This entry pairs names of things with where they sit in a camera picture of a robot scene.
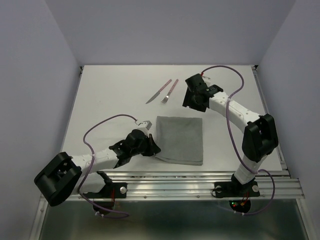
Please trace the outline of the grey cloth napkin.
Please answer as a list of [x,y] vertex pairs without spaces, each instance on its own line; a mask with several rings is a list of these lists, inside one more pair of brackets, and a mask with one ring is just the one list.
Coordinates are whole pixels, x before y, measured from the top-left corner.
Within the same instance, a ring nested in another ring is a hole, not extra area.
[[202,166],[204,161],[203,120],[198,117],[156,118],[155,157],[170,164]]

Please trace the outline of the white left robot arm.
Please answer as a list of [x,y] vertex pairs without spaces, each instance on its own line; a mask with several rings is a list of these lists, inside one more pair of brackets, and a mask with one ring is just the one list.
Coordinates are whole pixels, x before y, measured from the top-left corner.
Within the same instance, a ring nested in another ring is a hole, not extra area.
[[37,174],[34,183],[49,205],[55,207],[77,193],[85,175],[122,167],[137,155],[152,157],[160,152],[152,134],[134,129],[125,139],[96,153],[78,156],[58,153]]

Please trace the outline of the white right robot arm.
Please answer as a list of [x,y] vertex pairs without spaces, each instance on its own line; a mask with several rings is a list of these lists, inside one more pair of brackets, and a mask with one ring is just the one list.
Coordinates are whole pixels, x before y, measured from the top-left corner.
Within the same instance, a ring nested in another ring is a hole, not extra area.
[[183,107],[205,112],[215,111],[227,120],[227,127],[233,123],[242,133],[242,152],[240,166],[230,182],[231,192],[242,195],[248,190],[248,183],[258,173],[264,159],[279,145],[275,120],[270,114],[261,115],[250,111],[231,99],[217,85],[208,86],[197,73],[185,80],[187,84]]

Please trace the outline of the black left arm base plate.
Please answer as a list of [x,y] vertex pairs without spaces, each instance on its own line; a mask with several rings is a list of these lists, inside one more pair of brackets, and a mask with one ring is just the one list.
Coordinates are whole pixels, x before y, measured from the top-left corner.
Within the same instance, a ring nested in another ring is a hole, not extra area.
[[81,188],[89,199],[125,199],[127,191],[126,182],[114,182],[104,171],[90,174]]

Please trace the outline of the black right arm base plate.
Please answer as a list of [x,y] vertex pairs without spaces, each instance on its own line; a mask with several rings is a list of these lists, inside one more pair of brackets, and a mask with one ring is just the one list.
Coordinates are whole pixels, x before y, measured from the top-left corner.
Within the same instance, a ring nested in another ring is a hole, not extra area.
[[244,185],[233,181],[218,181],[214,183],[211,195],[215,198],[242,198],[248,194],[249,197],[259,197],[260,190],[256,181]]

